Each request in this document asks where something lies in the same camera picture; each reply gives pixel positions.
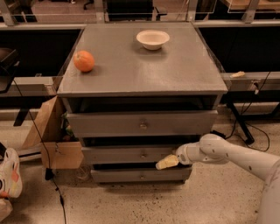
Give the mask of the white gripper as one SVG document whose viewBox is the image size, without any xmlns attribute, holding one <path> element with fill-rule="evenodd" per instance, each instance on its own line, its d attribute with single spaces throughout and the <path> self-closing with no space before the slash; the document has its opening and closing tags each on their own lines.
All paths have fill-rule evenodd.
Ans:
<svg viewBox="0 0 280 224">
<path fill-rule="evenodd" d="M 176 155 L 169 155 L 156 163 L 158 170 L 174 167 L 179 162 L 182 165 L 191 165 L 195 162 L 201 162 L 205 154 L 200 150 L 199 143 L 187 143 L 176 149 Z"/>
</svg>

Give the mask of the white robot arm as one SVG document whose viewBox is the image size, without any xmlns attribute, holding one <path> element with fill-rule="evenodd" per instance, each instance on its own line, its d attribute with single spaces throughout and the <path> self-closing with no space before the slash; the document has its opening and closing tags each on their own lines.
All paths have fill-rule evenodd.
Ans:
<svg viewBox="0 0 280 224">
<path fill-rule="evenodd" d="M 264 181 L 256 224 L 280 224 L 280 157 L 232 144 L 215 134 L 206 134 L 196 143 L 179 146 L 156 163 L 158 170 L 196 162 L 214 164 L 230 161 Z"/>
</svg>

